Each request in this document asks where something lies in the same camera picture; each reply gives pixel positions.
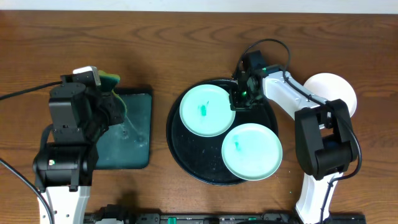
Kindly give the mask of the green scouring sponge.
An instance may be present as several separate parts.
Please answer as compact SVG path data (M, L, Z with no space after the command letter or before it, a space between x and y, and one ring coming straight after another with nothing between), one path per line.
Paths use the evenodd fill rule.
M101 82L100 89L102 92L111 92L115 97L116 97L116 104L120 107L121 109L121 114L123 118L126 116L127 113L127 106L123 99L116 94L114 89L120 82L120 76L116 74L111 74L111 73L106 73L102 70L98 71L99 79Z

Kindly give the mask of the white plate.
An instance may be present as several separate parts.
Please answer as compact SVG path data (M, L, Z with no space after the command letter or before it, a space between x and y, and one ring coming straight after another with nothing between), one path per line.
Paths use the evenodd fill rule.
M358 104L356 93L344 78L334 73L318 73L310 77L304 87L329 101L343 100L348 107L349 116L354 115Z

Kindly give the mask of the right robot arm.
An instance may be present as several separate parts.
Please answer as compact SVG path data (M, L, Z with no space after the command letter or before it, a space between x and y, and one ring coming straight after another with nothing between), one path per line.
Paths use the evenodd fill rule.
M295 150L304 171L295 212L300 223L325 223L335 186L349 179L349 165L362 162L347 104L320 97L295 81L281 65L245 65L232 75L231 108L250 110L267 100L277 103L295 121Z

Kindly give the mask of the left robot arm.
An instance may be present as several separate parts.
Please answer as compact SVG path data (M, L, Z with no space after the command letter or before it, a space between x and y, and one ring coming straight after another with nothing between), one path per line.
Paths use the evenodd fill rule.
M83 223L99 158L96 144L126 116L114 92L119 82L114 74L101 74L98 81L87 73L64 75L51 89L52 124L43 130L33 161L41 223Z

